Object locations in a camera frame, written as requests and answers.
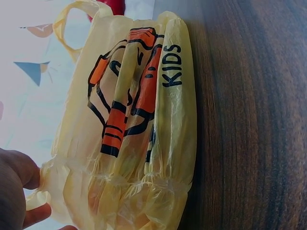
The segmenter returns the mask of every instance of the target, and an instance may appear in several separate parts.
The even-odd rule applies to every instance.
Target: red object
[[[124,15],[126,5],[125,0],[96,0],[99,2],[103,2],[111,7],[114,15]]]

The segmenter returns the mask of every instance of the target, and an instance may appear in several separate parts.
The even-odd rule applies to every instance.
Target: plastic bag
[[[94,16],[83,49],[63,37],[67,14]],[[77,60],[52,159],[27,209],[45,202],[82,230],[175,230],[193,177],[196,98],[190,40],[171,12],[112,16],[95,1],[69,5],[54,31]]]

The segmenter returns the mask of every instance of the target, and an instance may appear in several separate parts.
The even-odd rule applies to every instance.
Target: black stripe
[[[123,112],[124,114],[126,113],[126,106],[124,106],[122,103],[117,102],[117,101],[113,101],[112,109],[117,109],[117,110]]]
[[[98,111],[98,109],[91,103],[88,102],[87,106],[93,111],[93,113],[99,118],[100,122],[102,123],[102,125],[106,125],[106,122],[104,120],[104,118],[102,117],[101,113]]]
[[[117,157],[119,153],[119,149],[114,146],[102,145],[100,152],[107,154],[107,155]]]
[[[97,94],[98,94],[102,104],[107,109],[107,111],[110,113],[111,112],[111,107],[108,105],[108,103],[106,102],[104,94],[101,92],[100,82],[99,82],[99,84],[96,85],[96,92],[97,92]]]
[[[107,125],[106,128],[114,128],[114,129],[118,130],[119,132],[123,133],[123,130],[121,130],[117,126]]]
[[[105,136],[109,136],[109,137],[112,137],[112,138],[116,138],[116,139],[118,139],[118,140],[121,141],[121,138],[120,138],[119,136],[117,136],[117,135],[114,135],[114,134],[105,133]]]

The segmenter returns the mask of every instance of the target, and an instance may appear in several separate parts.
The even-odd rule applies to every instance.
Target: wooden table
[[[198,156],[180,230],[307,229],[307,1],[156,0],[189,27]]]

